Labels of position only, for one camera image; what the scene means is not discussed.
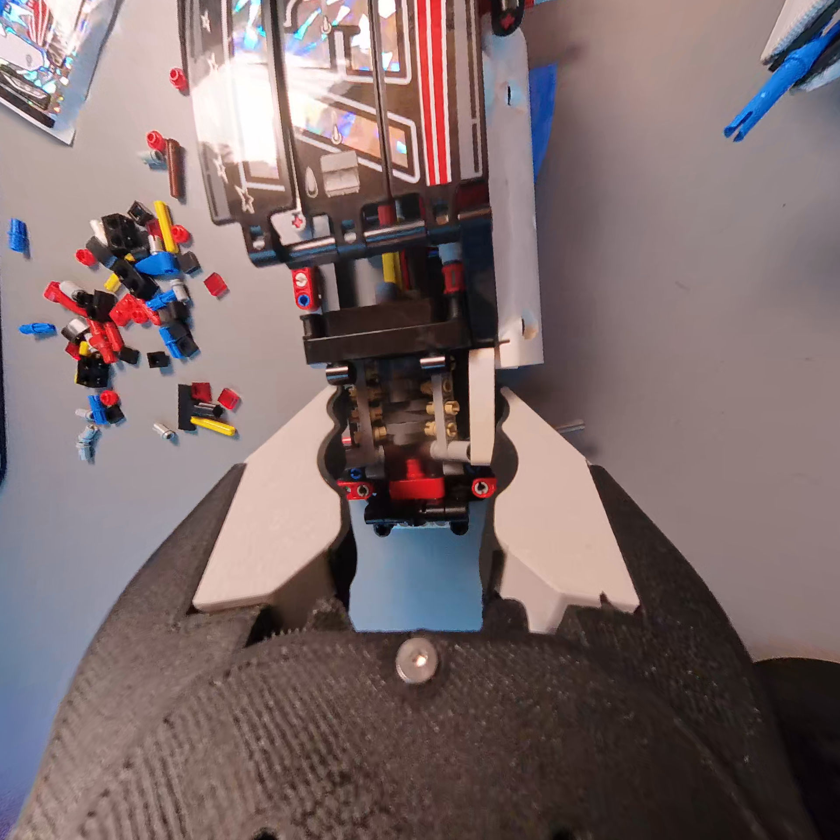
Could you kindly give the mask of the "lego car model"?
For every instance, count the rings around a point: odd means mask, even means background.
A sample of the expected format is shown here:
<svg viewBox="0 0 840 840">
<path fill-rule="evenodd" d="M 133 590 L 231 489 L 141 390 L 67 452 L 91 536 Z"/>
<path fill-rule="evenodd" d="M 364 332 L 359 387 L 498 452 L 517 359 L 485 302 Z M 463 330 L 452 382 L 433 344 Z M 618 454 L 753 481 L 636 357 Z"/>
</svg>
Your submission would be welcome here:
<svg viewBox="0 0 840 840">
<path fill-rule="evenodd" d="M 497 373 L 543 362 L 537 5 L 176 3 L 211 218 L 290 270 L 306 362 L 346 393 L 335 481 L 380 537 L 467 533 Z"/>
</svg>

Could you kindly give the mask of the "pile of small lego pieces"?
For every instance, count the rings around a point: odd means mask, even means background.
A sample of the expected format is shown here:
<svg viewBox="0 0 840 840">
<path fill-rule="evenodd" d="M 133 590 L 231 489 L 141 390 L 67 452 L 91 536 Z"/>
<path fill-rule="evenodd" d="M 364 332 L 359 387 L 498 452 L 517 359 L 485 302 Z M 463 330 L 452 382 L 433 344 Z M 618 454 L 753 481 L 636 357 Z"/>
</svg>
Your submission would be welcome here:
<svg viewBox="0 0 840 840">
<path fill-rule="evenodd" d="M 183 198 L 183 147 L 176 139 L 152 131 L 144 135 L 149 147 L 143 150 L 151 168 L 158 165 L 167 170 L 169 204 L 181 206 Z M 75 173 L 92 191 L 112 198 L 128 173 L 128 163 L 122 161 L 124 144 L 106 137 L 95 160 L 81 164 L 71 161 L 64 168 Z M 87 406 L 76 411 L 79 422 L 75 447 L 81 463 L 96 462 L 97 446 L 102 431 L 124 425 L 126 417 L 120 394 L 114 390 L 113 378 L 123 369 L 135 369 L 143 360 L 150 370 L 174 374 L 178 364 L 197 358 L 201 350 L 193 335 L 194 313 L 188 283 L 191 277 L 203 272 L 194 253 L 187 247 L 192 234 L 183 225 L 174 224 L 166 201 L 132 201 L 125 212 L 100 213 L 93 216 L 88 208 L 79 209 L 77 194 L 62 192 L 56 184 L 45 191 L 36 190 L 31 179 L 22 183 L 20 194 L 37 199 L 28 220 L 12 214 L 2 218 L 9 255 L 19 255 L 27 265 L 34 265 L 35 257 L 64 256 L 70 251 L 58 247 L 58 235 L 70 222 L 82 215 L 87 219 L 85 233 L 90 234 L 82 247 L 80 236 L 73 245 L 74 265 L 84 266 L 91 278 L 100 281 L 101 288 L 81 286 L 69 277 L 49 277 L 45 280 L 45 301 L 60 308 L 56 316 L 66 323 L 58 329 L 53 322 L 27 322 L 16 327 L 21 335 L 33 342 L 56 337 L 66 347 L 64 352 L 73 360 L 74 382 L 86 390 Z M 38 247 L 33 254 L 32 230 L 29 222 L 49 223 L 35 237 Z M 131 324 L 138 329 L 160 334 L 161 347 L 148 353 L 126 344 L 123 331 Z M 238 430 L 228 417 L 235 410 L 239 397 L 227 388 L 214 399 L 210 384 L 192 382 L 179 384 L 176 403 L 176 423 L 150 425 L 161 440 L 176 444 L 179 435 L 197 434 L 206 429 L 230 439 L 237 439 Z"/>
</svg>

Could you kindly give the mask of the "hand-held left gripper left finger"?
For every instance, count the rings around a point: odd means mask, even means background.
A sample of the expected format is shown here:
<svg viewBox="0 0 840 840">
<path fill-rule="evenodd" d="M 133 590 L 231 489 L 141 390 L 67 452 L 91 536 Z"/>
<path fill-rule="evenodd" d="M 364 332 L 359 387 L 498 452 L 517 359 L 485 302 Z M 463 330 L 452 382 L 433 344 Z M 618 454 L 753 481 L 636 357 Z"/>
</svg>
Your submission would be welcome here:
<svg viewBox="0 0 840 840">
<path fill-rule="evenodd" d="M 334 434 L 335 394 L 324 388 L 247 457 L 193 597 L 197 611 L 308 613 L 334 594 L 328 554 L 346 527 L 340 496 L 321 467 Z"/>
</svg>

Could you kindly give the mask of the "holographic sticker sheet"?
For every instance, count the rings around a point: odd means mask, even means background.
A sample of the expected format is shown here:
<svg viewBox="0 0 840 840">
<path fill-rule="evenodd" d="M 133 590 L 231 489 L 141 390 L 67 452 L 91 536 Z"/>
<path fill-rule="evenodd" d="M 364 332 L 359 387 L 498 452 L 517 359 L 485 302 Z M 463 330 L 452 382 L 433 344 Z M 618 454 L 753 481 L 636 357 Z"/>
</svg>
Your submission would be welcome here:
<svg viewBox="0 0 840 840">
<path fill-rule="evenodd" d="M 2 1 L 1 104 L 72 145 L 120 1 Z"/>
</svg>

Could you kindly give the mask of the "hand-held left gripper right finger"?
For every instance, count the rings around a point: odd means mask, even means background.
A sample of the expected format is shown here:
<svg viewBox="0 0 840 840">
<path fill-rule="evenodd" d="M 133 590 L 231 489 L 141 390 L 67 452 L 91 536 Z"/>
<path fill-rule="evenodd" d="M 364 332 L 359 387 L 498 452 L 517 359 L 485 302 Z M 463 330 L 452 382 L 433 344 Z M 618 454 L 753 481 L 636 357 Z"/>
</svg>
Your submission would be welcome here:
<svg viewBox="0 0 840 840">
<path fill-rule="evenodd" d="M 507 387 L 501 431 L 517 467 L 493 514 L 504 553 L 498 591 L 551 634 L 568 606 L 633 613 L 639 599 L 587 459 Z"/>
</svg>

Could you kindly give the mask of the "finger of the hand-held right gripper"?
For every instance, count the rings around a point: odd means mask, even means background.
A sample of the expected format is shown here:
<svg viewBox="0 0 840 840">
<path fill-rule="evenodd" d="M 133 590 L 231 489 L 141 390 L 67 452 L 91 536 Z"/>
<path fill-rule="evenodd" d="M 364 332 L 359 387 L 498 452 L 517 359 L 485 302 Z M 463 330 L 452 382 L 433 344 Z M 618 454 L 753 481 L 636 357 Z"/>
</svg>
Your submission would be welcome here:
<svg viewBox="0 0 840 840">
<path fill-rule="evenodd" d="M 813 38 L 793 50 L 793 56 L 811 61 L 807 72 L 793 85 L 793 93 L 813 91 L 839 78 L 839 38 Z"/>
<path fill-rule="evenodd" d="M 776 70 L 788 53 L 820 35 L 828 22 L 828 1 L 785 1 L 761 55 Z"/>
</svg>

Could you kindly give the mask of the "blue lego axle pin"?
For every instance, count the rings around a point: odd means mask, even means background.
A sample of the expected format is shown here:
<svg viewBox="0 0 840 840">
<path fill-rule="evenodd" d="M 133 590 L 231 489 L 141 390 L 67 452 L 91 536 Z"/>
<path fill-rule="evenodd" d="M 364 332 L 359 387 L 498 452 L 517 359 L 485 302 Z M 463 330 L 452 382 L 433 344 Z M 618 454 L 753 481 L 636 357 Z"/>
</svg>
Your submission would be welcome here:
<svg viewBox="0 0 840 840">
<path fill-rule="evenodd" d="M 747 106 L 724 128 L 723 136 L 735 143 L 743 141 L 767 111 L 812 70 L 824 53 L 834 47 L 838 37 L 839 24 L 835 24 L 790 52 Z"/>
</svg>

